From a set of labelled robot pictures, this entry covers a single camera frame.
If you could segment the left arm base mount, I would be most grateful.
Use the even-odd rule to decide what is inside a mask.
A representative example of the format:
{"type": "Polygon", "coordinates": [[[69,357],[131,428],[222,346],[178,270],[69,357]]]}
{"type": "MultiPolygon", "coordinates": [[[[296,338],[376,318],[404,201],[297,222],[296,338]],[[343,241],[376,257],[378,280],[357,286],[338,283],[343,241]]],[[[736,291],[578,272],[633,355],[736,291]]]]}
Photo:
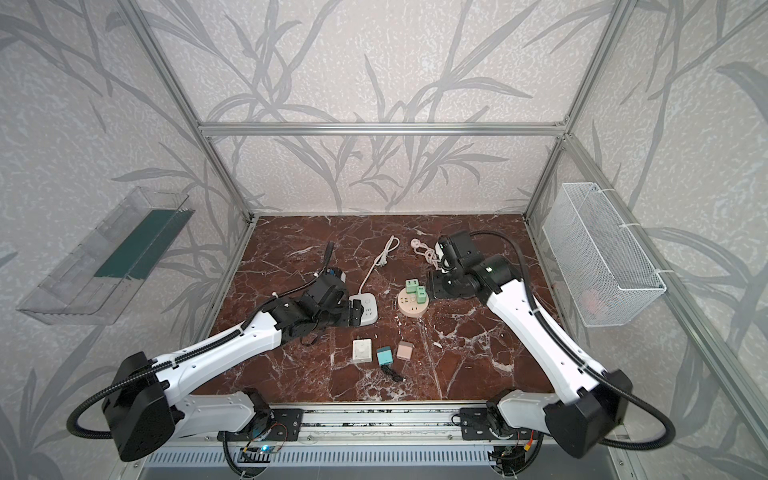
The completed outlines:
{"type": "Polygon", "coordinates": [[[258,411],[241,433],[247,440],[294,442],[298,440],[304,411],[299,408],[258,411]]]}

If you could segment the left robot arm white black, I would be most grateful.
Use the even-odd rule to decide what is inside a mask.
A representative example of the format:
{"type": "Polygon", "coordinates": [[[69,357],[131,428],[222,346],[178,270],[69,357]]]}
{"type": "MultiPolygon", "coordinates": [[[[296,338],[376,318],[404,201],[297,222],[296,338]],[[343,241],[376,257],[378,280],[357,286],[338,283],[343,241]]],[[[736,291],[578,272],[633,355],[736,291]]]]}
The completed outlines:
{"type": "Polygon", "coordinates": [[[240,432],[257,415],[256,394],[197,396],[227,370],[327,327],[358,327],[365,306],[343,279],[325,272],[298,297],[272,296],[242,323],[172,353],[123,360],[111,384],[74,408],[69,434],[113,441],[124,462],[168,441],[211,431],[240,432]]]}

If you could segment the white square plug adapter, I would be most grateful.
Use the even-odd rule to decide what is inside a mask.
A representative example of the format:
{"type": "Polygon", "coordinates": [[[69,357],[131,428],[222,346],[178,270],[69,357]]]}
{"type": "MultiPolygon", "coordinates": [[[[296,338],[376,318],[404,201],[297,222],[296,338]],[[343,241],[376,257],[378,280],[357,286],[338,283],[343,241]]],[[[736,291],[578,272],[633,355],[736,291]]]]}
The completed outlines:
{"type": "Polygon", "coordinates": [[[352,363],[370,363],[373,357],[372,340],[356,339],[352,342],[352,363]]]}

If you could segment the white square power strip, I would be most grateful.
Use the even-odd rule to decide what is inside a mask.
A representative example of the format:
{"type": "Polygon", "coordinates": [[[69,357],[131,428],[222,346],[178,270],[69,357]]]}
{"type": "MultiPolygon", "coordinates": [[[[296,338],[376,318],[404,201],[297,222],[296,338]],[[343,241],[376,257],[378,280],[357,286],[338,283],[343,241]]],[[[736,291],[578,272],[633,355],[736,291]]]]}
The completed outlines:
{"type": "Polygon", "coordinates": [[[362,314],[359,325],[361,327],[374,324],[378,320],[378,306],[373,293],[360,293],[352,295],[350,301],[358,301],[362,306],[362,314]]]}

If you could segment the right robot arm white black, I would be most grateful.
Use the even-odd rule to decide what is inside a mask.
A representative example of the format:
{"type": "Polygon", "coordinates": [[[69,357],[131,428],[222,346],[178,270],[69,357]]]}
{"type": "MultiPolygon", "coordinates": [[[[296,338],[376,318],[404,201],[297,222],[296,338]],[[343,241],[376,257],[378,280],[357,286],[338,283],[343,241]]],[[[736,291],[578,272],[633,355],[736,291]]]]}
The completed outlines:
{"type": "Polygon", "coordinates": [[[548,435],[574,458],[595,445],[653,451],[672,444],[676,428],[661,410],[633,394],[622,370],[607,370],[584,351],[536,299],[521,247],[508,244],[514,261],[484,255],[477,232],[441,236],[435,246],[438,268],[428,285],[440,300],[475,298],[496,315],[525,346],[549,380],[550,394],[508,390],[486,403],[489,430],[506,439],[516,429],[548,435]],[[658,421],[662,430],[641,441],[611,439],[629,406],[658,421]]]}

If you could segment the aluminium front rail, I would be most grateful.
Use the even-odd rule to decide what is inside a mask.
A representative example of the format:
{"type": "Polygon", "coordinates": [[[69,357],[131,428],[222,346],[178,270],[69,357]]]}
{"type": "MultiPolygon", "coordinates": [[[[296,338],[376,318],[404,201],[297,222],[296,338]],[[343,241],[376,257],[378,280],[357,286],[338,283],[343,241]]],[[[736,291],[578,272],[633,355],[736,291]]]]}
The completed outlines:
{"type": "Polygon", "coordinates": [[[233,442],[252,446],[264,443],[299,445],[363,445],[363,444],[452,444],[458,442],[504,444],[506,441],[465,441],[461,430],[451,419],[460,408],[487,407],[510,427],[529,428],[550,436],[542,410],[552,395],[513,394],[493,408],[482,401],[405,401],[405,402],[341,402],[258,405],[247,396],[197,395],[184,400],[177,410],[184,417],[167,442],[202,442],[222,440],[225,433],[233,442]],[[299,408],[304,411],[297,441],[252,441],[241,433],[258,411],[299,408]]]}

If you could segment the clear plastic wall bin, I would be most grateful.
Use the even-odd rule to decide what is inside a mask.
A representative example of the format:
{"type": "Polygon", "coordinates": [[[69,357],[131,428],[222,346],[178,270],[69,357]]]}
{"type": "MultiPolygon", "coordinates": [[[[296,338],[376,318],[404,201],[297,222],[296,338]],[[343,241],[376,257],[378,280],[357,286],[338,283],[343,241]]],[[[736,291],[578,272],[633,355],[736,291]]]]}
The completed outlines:
{"type": "Polygon", "coordinates": [[[46,325],[112,325],[195,213],[189,195],[134,188],[17,306],[46,325]]]}

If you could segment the pink plug adapter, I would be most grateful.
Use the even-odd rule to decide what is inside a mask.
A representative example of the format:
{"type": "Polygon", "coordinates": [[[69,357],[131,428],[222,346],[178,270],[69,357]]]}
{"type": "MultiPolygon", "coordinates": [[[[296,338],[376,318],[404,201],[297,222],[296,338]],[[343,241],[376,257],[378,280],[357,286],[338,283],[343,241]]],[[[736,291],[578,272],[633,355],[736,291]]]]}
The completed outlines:
{"type": "Polygon", "coordinates": [[[413,344],[406,341],[401,341],[397,345],[396,358],[403,361],[410,361],[413,356],[413,351],[413,344]]]}

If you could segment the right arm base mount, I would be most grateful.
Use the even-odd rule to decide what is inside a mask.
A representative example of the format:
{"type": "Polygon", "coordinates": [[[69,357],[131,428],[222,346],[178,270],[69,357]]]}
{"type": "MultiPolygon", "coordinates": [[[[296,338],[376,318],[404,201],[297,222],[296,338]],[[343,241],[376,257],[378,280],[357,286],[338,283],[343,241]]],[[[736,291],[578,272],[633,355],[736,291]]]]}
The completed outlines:
{"type": "Polygon", "coordinates": [[[537,441],[540,434],[529,428],[518,428],[508,426],[501,416],[492,413],[487,407],[460,408],[457,414],[454,414],[452,423],[461,430],[461,437],[465,441],[520,441],[528,442],[533,439],[537,441]]]}

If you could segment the pink round power strip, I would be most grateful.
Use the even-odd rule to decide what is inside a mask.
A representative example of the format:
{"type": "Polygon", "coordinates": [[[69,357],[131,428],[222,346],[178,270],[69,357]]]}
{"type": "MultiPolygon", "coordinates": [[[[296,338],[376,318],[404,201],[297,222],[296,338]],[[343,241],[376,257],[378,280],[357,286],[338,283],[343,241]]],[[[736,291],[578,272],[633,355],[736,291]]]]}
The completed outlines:
{"type": "Polygon", "coordinates": [[[418,304],[415,294],[407,294],[403,288],[398,294],[397,305],[403,315],[410,318],[421,318],[428,309],[429,296],[426,304],[418,304]]]}

